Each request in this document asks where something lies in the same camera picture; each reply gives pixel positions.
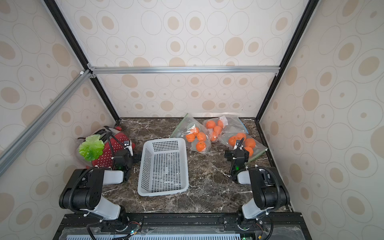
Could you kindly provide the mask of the green zip-top bag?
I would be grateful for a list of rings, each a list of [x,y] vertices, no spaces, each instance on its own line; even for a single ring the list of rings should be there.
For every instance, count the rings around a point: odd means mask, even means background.
[[[182,138],[186,142],[187,149],[198,152],[196,144],[198,141],[205,141],[207,150],[200,154],[207,154],[211,149],[212,143],[208,136],[208,130],[204,125],[199,123],[190,114],[186,114],[181,122],[174,129],[170,138]]]

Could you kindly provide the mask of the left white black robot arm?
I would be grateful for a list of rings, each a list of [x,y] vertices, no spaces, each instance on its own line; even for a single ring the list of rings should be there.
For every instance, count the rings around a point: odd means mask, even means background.
[[[123,149],[113,156],[113,167],[90,167],[76,169],[64,187],[59,206],[83,216],[96,216],[101,220],[118,220],[126,223],[124,207],[114,204],[102,196],[103,186],[120,184],[129,179],[133,165],[141,160],[141,153]]]

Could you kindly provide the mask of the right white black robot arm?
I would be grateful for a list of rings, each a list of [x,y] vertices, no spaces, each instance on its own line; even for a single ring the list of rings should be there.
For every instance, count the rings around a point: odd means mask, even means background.
[[[230,178],[242,185],[251,186],[252,198],[240,207],[240,221],[259,220],[282,206],[287,206],[291,199],[289,192],[274,167],[247,168],[245,163],[250,153],[245,149],[226,150],[225,158],[231,163]]]

